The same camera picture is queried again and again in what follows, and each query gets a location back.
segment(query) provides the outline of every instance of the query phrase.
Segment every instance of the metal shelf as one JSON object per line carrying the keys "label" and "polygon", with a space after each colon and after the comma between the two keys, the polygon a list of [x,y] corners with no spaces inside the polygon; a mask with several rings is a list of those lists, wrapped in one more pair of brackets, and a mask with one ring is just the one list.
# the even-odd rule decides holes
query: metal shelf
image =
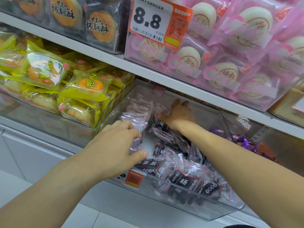
{"label": "metal shelf", "polygon": [[71,38],[57,34],[48,29],[44,29],[40,26],[36,26],[32,23],[28,23],[24,20],[18,19],[11,15],[0,12],[0,19],[3,23],[14,26],[18,29],[35,34],[39,37],[45,38],[59,45],[65,46],[67,48],[73,49],[75,51],[93,57],[95,59],[98,59],[100,61],[106,62],[110,65],[124,69],[138,76],[144,77],[156,83],[165,85],[169,88],[175,89],[177,91],[183,92],[195,98],[209,102],[213,105],[229,110],[236,114],[242,115],[246,118],[249,118],[266,126],[280,130],[282,132],[293,135],[295,137],[304,139],[304,128],[280,120],[272,116],[268,112],[262,113],[260,111],[256,111],[239,103],[233,102],[231,100],[225,99],[208,91],[196,88],[190,84],[184,83],[172,77],[166,76],[165,74],[153,71],[141,65],[137,65],[133,62],[124,60],[123,55],[113,55],[101,51],[99,49],[86,45],[82,42],[75,41]]}

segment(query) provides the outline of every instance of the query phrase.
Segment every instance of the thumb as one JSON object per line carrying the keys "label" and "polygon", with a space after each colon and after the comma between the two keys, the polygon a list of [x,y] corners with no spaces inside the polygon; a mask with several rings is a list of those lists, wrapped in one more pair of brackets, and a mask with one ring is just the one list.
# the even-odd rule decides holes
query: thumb
{"label": "thumb", "polygon": [[168,119],[168,117],[166,115],[164,115],[164,114],[158,114],[157,118],[160,119],[160,120],[162,120],[162,121],[164,121],[164,122],[166,122],[167,119]]}
{"label": "thumb", "polygon": [[134,166],[135,164],[139,163],[146,157],[148,157],[149,153],[146,150],[139,150],[129,156],[130,165]]}

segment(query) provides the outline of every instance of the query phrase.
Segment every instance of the orange price tag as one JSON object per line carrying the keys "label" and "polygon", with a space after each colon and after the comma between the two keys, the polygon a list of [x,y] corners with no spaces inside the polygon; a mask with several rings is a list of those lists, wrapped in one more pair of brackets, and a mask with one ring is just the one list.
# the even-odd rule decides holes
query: orange price tag
{"label": "orange price tag", "polygon": [[133,0],[129,31],[177,51],[192,12],[167,0]]}
{"label": "orange price tag", "polygon": [[112,180],[127,185],[131,188],[138,189],[145,176],[146,174],[138,170],[132,169],[128,170],[127,172],[121,174],[116,178],[112,178]]}

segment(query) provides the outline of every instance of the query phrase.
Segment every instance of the shelf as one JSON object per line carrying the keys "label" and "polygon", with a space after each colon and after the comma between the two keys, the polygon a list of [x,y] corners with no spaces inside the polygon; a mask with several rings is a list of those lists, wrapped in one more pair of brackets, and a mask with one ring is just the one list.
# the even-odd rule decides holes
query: shelf
{"label": "shelf", "polygon": [[294,124],[288,123],[284,120],[280,120],[270,113],[262,113],[256,111],[239,103],[233,102],[231,100],[225,99],[208,91],[196,88],[190,84],[186,84],[182,81],[174,79],[172,77],[166,76],[159,72],[153,71],[141,65],[137,65],[133,62],[124,60],[124,55],[113,55],[82,42],[75,41],[71,38],[67,38],[60,34],[57,34],[51,30],[44,29],[42,27],[36,26],[32,23],[28,23],[11,15],[0,12],[0,19],[3,23],[14,26],[18,29],[24,30],[26,32],[35,34],[39,37],[45,38],[49,41],[57,43],[59,45],[65,46],[67,48],[73,49],[97,60],[106,62],[110,65],[116,66],[118,68],[124,69],[128,72],[134,73],[143,78],[149,79],[156,83],[165,85],[169,88],[175,89],[177,91],[188,94],[192,97],[201,99],[203,101],[209,102],[215,106],[221,107],[223,109],[229,110],[236,114],[242,115],[246,118],[264,124],[266,126],[272,127],[274,129],[280,130],[287,134],[293,135],[295,137],[304,139],[304,128],[296,126]]}

